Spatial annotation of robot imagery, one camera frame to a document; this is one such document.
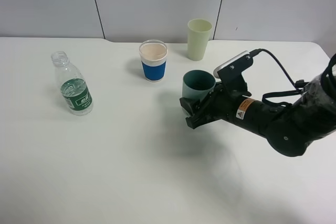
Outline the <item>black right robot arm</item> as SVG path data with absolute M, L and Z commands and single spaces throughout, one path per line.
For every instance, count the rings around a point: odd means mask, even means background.
M 224 120 L 265 138 L 278 153 L 296 157 L 314 141 L 335 131 L 335 57 L 310 82 L 292 82 L 290 91 L 271 92 L 254 100 L 243 78 L 262 49 L 244 51 L 214 70 L 220 79 L 204 99 L 180 98 L 186 123 L 199 126 Z

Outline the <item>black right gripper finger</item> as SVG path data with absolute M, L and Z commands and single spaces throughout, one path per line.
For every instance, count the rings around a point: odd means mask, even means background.
M 180 105 L 189 116 L 205 116 L 207 98 L 204 99 L 190 99 L 180 98 Z
M 193 116 L 186 118 L 186 124 L 192 129 L 196 129 L 202 125 L 208 124 L 210 119 L 210 114 L 207 112 L 197 112 Z

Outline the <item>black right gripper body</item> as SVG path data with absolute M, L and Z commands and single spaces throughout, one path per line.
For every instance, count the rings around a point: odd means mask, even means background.
M 200 107 L 199 126 L 218 120 L 235 124 L 243 120 L 247 108 L 252 104 L 251 93 L 247 90 L 230 90 L 217 83 L 213 92 Z

